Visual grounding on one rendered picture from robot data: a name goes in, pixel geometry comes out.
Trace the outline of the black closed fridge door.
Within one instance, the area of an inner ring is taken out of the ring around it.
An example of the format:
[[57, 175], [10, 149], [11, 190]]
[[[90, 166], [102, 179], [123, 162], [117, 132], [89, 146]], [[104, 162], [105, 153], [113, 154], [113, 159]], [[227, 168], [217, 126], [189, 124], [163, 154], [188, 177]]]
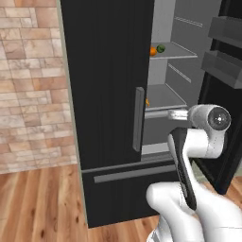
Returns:
[[135, 90], [145, 90], [154, 0], [60, 0], [81, 168], [141, 160]]

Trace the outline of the large grey door bin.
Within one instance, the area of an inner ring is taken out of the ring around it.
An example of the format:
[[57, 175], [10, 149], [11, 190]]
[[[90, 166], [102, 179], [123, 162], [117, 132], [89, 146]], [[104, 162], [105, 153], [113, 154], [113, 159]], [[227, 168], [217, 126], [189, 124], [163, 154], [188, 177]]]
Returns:
[[242, 89], [242, 60], [209, 51], [204, 54], [201, 69], [234, 89]]

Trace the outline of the black open fridge door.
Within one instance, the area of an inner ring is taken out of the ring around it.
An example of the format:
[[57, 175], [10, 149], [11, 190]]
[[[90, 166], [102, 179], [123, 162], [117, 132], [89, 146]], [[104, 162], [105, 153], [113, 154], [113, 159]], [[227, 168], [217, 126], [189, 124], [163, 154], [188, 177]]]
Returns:
[[[204, 54], [209, 51], [219, 51], [242, 61], [242, 48], [209, 37], [214, 17], [229, 16], [242, 19], [242, 0], [192, 0], [188, 13], [194, 20], [205, 26], [202, 38]], [[227, 109], [232, 118], [221, 156], [215, 160], [201, 158], [196, 160], [207, 180], [219, 194], [224, 195], [242, 162], [242, 89], [234, 89], [205, 72], [199, 93], [199, 103], [217, 104]]]

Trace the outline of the grey fridge shelf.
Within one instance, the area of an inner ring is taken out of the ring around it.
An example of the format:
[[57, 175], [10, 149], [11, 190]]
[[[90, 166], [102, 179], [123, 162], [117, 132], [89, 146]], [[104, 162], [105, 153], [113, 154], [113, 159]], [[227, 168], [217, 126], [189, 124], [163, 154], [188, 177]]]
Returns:
[[177, 43], [152, 43], [152, 47], [157, 47], [158, 45], [164, 46], [164, 52], [157, 53], [150, 58], [152, 60], [177, 60], [177, 59], [193, 59], [198, 55], [189, 49], [177, 44]]
[[147, 86], [147, 112], [186, 107], [186, 102], [167, 84]]

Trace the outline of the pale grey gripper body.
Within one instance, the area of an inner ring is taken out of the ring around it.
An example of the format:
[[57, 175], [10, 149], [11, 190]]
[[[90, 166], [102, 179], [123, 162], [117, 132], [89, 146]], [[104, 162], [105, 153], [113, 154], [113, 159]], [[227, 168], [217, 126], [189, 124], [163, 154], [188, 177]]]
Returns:
[[184, 121], [188, 118], [188, 110], [169, 110], [167, 117], [170, 120], [181, 120]]

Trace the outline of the small grey door bin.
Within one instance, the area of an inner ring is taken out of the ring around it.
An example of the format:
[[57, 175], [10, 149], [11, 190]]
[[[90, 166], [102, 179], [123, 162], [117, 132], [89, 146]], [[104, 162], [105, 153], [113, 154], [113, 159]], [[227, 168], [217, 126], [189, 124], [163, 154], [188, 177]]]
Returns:
[[214, 17], [209, 37], [242, 48], [242, 19], [229, 16]]

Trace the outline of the black fridge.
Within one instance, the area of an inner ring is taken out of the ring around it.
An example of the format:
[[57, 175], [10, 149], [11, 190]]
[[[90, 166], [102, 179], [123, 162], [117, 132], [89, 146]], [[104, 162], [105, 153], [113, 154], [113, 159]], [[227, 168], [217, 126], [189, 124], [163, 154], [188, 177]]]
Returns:
[[[168, 161], [173, 158], [167, 146], [167, 136], [178, 126], [178, 122], [167, 117], [169, 110], [185, 110], [199, 103], [199, 93], [205, 71], [201, 69], [204, 54], [205, 26], [192, 18], [188, 13], [192, 0], [154, 0], [153, 21], [151, 30], [152, 43], [177, 43], [198, 56], [193, 59], [152, 60], [149, 55], [147, 86], [167, 84], [185, 102], [186, 107], [147, 112], [145, 106], [142, 135], [141, 162]], [[76, 147], [78, 163], [82, 178], [77, 128]]]

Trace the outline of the black freezer drawer front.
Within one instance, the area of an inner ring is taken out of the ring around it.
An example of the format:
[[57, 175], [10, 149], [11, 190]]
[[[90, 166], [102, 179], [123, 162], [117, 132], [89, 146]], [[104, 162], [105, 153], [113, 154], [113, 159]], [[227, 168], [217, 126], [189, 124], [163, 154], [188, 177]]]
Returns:
[[84, 170], [82, 182], [88, 227], [95, 228], [157, 215], [157, 212], [147, 204], [148, 187], [156, 182], [176, 182], [178, 180], [176, 171], [101, 183], [95, 183], [94, 176], [171, 164], [174, 162], [168, 160]]

